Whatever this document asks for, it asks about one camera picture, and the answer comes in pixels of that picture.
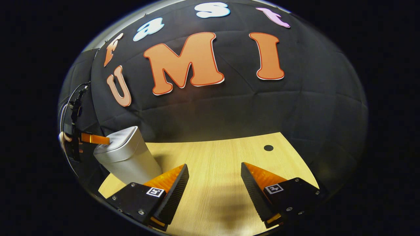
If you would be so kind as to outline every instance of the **wooden table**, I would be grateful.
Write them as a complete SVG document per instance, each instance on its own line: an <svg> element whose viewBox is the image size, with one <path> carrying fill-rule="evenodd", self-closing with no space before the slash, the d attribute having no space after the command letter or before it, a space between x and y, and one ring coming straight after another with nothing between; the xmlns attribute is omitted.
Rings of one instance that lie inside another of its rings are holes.
<svg viewBox="0 0 420 236"><path fill-rule="evenodd" d="M166 234L255 235L266 229L241 178L241 163L319 188L305 162L281 133L206 142L146 143L163 172L186 163L189 181ZM274 147L264 150L265 145ZM110 174L99 188L108 198L125 186Z"/></svg>

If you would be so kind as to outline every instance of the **black clamp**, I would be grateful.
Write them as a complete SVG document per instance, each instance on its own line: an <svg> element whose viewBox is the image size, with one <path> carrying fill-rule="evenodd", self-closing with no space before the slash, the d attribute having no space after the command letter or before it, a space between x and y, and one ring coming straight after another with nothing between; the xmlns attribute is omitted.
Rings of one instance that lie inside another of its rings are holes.
<svg viewBox="0 0 420 236"><path fill-rule="evenodd" d="M188 167L184 164L168 193L164 189L133 182L106 201L139 223L166 231L172 223L188 179Z"/></svg>
<svg viewBox="0 0 420 236"><path fill-rule="evenodd" d="M298 220L301 215L317 207L326 196L325 192L301 178L265 186L261 191L244 163L241 177L266 228Z"/></svg>
<svg viewBox="0 0 420 236"><path fill-rule="evenodd" d="M79 155L79 140L81 140L81 131L76 128L77 118L81 116L82 107L81 100L83 95L86 93L90 87L90 81L84 84L84 88L79 91L77 98L74 101L68 102L68 108L71 110L71 125L64 123L64 132L68 134L72 140L70 142L70 152L71 155L68 158L72 161L81 162Z"/></svg>

